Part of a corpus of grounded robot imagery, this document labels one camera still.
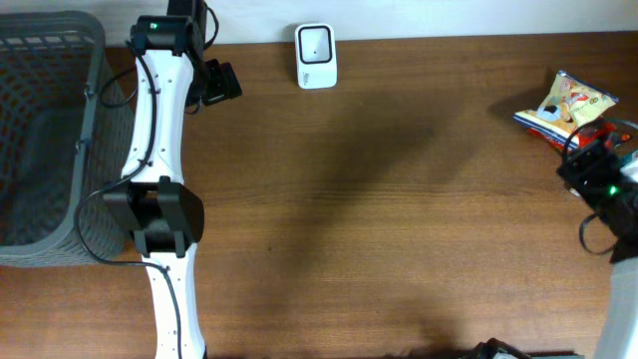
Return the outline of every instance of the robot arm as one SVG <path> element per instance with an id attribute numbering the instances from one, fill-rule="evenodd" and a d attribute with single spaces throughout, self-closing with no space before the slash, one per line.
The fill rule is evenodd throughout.
<path id="1" fill-rule="evenodd" d="M 143 261 L 166 268 L 174 289 L 177 313 L 162 274 L 148 267 L 158 330 L 157 359 L 206 357 L 193 277 L 203 233 L 203 203 L 183 185 L 183 116 L 186 106 L 208 106 L 241 95 L 230 64 L 203 61 L 206 10 L 203 0 L 170 0 L 166 16 L 142 16 L 132 28 L 132 48 L 144 63 L 137 60 L 136 121 L 122 177 L 137 171 L 141 162 L 146 165 L 131 180 L 104 194 L 109 211 L 132 234 Z M 145 161 L 148 150 L 151 155 Z"/>
<path id="2" fill-rule="evenodd" d="M 638 159 L 619 159 L 602 140 L 564 158 L 558 174 L 618 238 L 609 312 L 595 358 L 638 358 Z"/>

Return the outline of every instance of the wooden table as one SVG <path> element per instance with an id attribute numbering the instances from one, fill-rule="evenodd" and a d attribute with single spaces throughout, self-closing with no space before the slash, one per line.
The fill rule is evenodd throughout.
<path id="1" fill-rule="evenodd" d="M 211 356 L 379 357 L 492 336 L 592 355 L 611 266 L 578 244 L 589 209 L 555 174 L 558 155 L 511 115 L 565 69 L 635 120 L 637 44 L 339 43 L 339 82 L 320 91 L 297 87 L 291 44 L 213 47 L 244 95 L 184 124 L 186 184 L 205 203 L 195 277 Z M 115 71 L 132 62 L 109 55 Z M 602 225 L 591 237 L 612 240 Z M 143 270 L 0 270 L 3 358 L 151 358 L 155 343 Z"/>

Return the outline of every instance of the laundry basket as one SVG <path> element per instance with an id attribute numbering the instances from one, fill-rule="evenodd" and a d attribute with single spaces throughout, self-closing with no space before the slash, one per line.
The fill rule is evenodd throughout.
<path id="1" fill-rule="evenodd" d="M 0 15 L 0 264 L 91 263 L 73 232 L 80 199 L 120 177 L 133 134 L 128 106 L 105 109 L 112 76 L 104 29 L 81 12 Z M 105 100 L 124 98 L 117 84 Z M 126 234 L 99 201 L 81 230 L 112 258 Z"/>

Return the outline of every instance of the snack bag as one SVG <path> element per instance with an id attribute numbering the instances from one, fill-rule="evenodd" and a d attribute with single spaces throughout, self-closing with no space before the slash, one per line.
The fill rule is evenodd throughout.
<path id="1" fill-rule="evenodd" d="M 574 130 L 598 119 L 617 102 L 617 97 L 597 90 L 561 70 L 556 75 L 549 95 L 538 109 L 517 112 L 514 119 L 531 133 L 543 136 L 562 150 Z M 571 150 L 585 146 L 581 136 L 578 134 L 571 141 Z"/>

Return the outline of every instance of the black cable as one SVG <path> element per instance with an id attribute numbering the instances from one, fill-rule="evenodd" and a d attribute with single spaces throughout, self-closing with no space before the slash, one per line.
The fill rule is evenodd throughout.
<path id="1" fill-rule="evenodd" d="M 73 213 L 73 230 L 78 234 L 78 239 L 82 243 L 82 246 L 87 251 L 89 256 L 98 263 L 105 264 L 105 265 L 113 265 L 113 266 L 149 267 L 149 268 L 154 268 L 161 273 L 161 275 L 163 276 L 163 279 L 166 282 L 166 285 L 168 286 L 170 299 L 172 300 L 172 305 L 175 310 L 175 321 L 177 326 L 177 330 L 176 330 L 177 331 L 177 358 L 181 359 L 181 317 L 179 316 L 179 306 L 177 304 L 177 297 L 175 296 L 175 291 L 174 291 L 174 288 L 172 287 L 172 282 L 170 281 L 170 277 L 168 276 L 169 268 L 168 267 L 164 268 L 158 264 L 146 263 L 141 261 L 114 261 L 114 260 L 103 259 L 99 257 L 97 254 L 95 254 L 89 248 L 84 237 L 82 236 L 82 231 L 80 230 L 80 212 L 82 211 L 82 208 L 84 208 L 91 199 L 97 197 L 98 195 L 104 194 L 121 184 L 124 184 L 130 181 L 133 177 L 141 173 L 142 170 L 145 168 L 145 166 L 149 163 L 149 160 L 151 159 L 151 155 L 153 153 L 153 146 L 155 144 L 156 129 L 157 129 L 157 123 L 158 123 L 158 93 L 156 90 L 155 83 L 153 81 L 153 76 L 151 74 L 151 71 L 149 70 L 149 66 L 147 66 L 147 63 L 144 61 L 144 58 L 136 52 L 135 48 L 133 47 L 130 41 L 127 41 L 127 46 L 129 47 L 131 52 L 134 54 L 134 56 L 138 59 L 138 61 L 140 61 L 140 64 L 142 65 L 144 72 L 147 75 L 147 78 L 149 79 L 149 86 L 151 87 L 151 100 L 152 100 L 151 137 L 149 138 L 147 151 L 145 153 L 144 159 L 140 160 L 140 165 L 132 173 L 124 176 L 122 179 L 119 179 L 115 182 L 105 185 L 104 187 L 100 189 L 93 191 L 91 194 L 85 196 L 84 198 L 82 198 L 82 200 L 80 200 L 80 202 L 78 203 L 78 206 L 76 207 Z"/>
<path id="2" fill-rule="evenodd" d="M 587 229 L 587 225 L 589 224 L 590 221 L 592 221 L 597 216 L 598 214 L 596 213 L 589 214 L 588 216 L 585 217 L 585 219 L 582 220 L 582 222 L 580 222 L 580 228 L 578 229 L 578 239 L 580 240 L 580 245 L 582 245 L 582 248 L 585 249 L 585 251 L 587 251 L 588 253 L 594 254 L 594 255 L 605 255 L 611 252 L 612 250 L 614 250 L 614 247 L 616 246 L 616 244 L 602 251 L 594 251 L 589 249 L 589 247 L 587 246 L 587 243 L 585 242 L 585 230 Z"/>
<path id="3" fill-rule="evenodd" d="M 212 46 L 212 43 L 215 42 L 215 39 L 217 38 L 217 33 L 219 32 L 219 21 L 217 21 L 217 16 L 215 15 L 215 12 L 212 11 L 210 6 L 208 5 L 206 5 L 206 10 L 208 10 L 208 12 L 210 13 L 210 16 L 212 16 L 212 22 L 215 23 L 215 32 L 212 33 L 212 37 L 210 38 L 210 40 L 206 41 L 206 43 L 203 45 L 203 51 L 206 51 L 210 46 Z"/>
<path id="4" fill-rule="evenodd" d="M 116 104 L 110 104 L 106 101 L 104 101 L 104 93 L 107 91 L 107 89 L 117 80 L 121 79 L 122 77 L 130 74 L 131 72 L 135 71 L 136 67 L 133 66 L 130 69 L 126 69 L 122 72 L 120 72 L 119 74 L 117 74 L 116 76 L 112 77 L 111 79 L 109 79 L 109 81 L 106 82 L 106 84 L 104 84 L 104 86 L 102 87 L 102 90 L 100 90 L 100 104 L 102 104 L 102 106 L 106 107 L 107 109 L 116 109 L 116 108 L 120 108 L 124 105 L 127 105 L 130 101 L 133 100 L 133 98 L 138 94 L 138 86 L 136 85 L 135 89 L 133 90 L 133 92 L 131 93 L 131 95 L 124 101 L 120 102 L 120 103 L 116 103 Z"/>
<path id="5" fill-rule="evenodd" d="M 186 110 L 184 110 L 184 113 L 187 115 L 196 115 L 199 113 L 199 110 L 201 110 L 201 98 L 199 98 L 199 102 L 197 103 L 197 107 L 192 110 L 191 112 L 188 112 Z"/>

